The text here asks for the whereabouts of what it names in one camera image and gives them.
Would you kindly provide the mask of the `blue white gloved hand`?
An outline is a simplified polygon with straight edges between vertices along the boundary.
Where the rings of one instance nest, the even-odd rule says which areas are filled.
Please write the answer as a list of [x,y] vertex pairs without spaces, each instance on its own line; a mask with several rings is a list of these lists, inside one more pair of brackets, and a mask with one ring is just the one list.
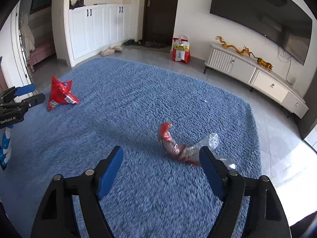
[[1,138],[1,169],[4,171],[7,168],[8,161],[11,157],[11,130],[13,125],[4,128],[4,132]]

